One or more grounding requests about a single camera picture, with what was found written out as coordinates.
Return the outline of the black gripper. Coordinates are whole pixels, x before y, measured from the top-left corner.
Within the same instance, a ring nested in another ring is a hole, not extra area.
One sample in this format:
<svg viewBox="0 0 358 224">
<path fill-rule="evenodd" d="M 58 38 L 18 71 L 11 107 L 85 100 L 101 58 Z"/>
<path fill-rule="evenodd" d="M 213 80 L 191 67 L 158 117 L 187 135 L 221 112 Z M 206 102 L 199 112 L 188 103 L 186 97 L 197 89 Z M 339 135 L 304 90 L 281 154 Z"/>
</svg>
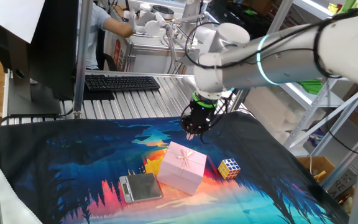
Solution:
<svg viewBox="0 0 358 224">
<path fill-rule="evenodd" d="M 189 104 L 182 112 L 180 124 L 184 132 L 187 133 L 186 138 L 196 138 L 203 134 L 212 126 L 211 121 L 215 118 L 215 106 L 202 106 L 200 104 Z"/>
</svg>

